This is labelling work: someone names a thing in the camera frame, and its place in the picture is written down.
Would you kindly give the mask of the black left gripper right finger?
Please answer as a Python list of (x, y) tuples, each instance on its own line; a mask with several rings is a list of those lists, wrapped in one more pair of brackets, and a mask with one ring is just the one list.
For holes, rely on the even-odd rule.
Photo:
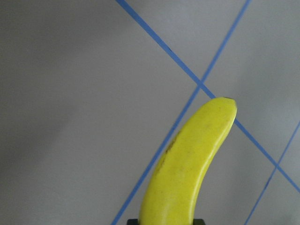
[(206, 225), (205, 221), (201, 218), (194, 218), (193, 225)]

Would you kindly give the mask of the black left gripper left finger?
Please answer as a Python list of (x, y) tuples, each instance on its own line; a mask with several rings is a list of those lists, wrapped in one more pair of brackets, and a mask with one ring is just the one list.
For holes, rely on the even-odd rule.
[(128, 219), (127, 220), (127, 225), (139, 225), (139, 221), (137, 218), (134, 219)]

